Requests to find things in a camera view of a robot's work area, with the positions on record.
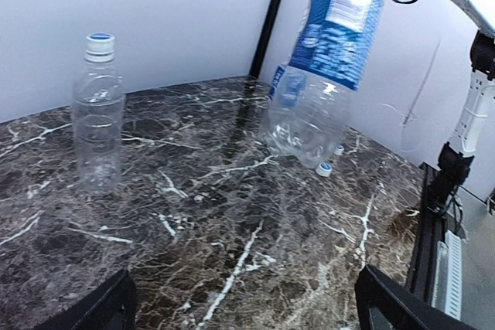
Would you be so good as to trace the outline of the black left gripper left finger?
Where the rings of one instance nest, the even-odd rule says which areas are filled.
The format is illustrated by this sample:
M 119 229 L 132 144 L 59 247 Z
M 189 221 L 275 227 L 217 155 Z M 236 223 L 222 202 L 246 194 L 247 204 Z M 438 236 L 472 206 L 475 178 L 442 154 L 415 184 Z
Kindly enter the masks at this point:
M 75 305 L 34 327 L 35 330 L 135 329 L 136 286 L 119 270 Z

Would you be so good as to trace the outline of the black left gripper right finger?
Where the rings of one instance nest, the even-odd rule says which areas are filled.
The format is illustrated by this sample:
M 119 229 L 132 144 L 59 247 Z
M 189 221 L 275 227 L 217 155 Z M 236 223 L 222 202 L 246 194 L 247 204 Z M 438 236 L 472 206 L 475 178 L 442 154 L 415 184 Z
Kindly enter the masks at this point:
M 362 329 L 471 329 L 416 298 L 375 266 L 359 273 L 355 295 Z

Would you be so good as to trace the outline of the blue label water bottle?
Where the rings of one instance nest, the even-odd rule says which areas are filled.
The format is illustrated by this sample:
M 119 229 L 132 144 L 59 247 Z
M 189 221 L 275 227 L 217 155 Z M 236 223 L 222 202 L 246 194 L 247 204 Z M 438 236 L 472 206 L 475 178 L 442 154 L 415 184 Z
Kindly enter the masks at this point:
M 275 72 L 261 137 L 274 155 L 317 168 L 349 124 L 384 0 L 309 0 L 294 46 Z

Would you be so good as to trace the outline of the clear plastic bottle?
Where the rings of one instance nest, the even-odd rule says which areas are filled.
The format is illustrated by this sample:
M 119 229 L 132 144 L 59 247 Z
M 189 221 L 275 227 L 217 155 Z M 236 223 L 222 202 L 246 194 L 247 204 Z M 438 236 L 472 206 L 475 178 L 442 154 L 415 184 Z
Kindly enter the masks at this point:
M 428 62 L 422 81 L 419 88 L 415 91 L 414 98 L 406 115 L 404 116 L 404 120 L 402 121 L 400 150 L 403 155 L 415 152 L 422 143 L 421 132 L 427 111 L 425 108 L 425 100 L 426 94 L 428 93 L 428 83 L 430 81 L 431 73 L 441 45 L 442 37 L 440 37 L 435 44 L 435 48 L 432 52 L 431 59 Z

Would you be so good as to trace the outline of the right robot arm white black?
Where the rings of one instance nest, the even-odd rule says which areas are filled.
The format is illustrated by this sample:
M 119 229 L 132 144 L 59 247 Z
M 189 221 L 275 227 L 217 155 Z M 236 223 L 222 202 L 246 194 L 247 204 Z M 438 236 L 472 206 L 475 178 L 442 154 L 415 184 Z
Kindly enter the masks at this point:
M 449 0 L 477 27 L 469 50 L 466 100 L 459 120 L 443 145 L 439 171 L 429 183 L 426 197 L 439 212 L 449 208 L 458 188 L 468 178 L 477 143 L 494 102 L 494 0 Z

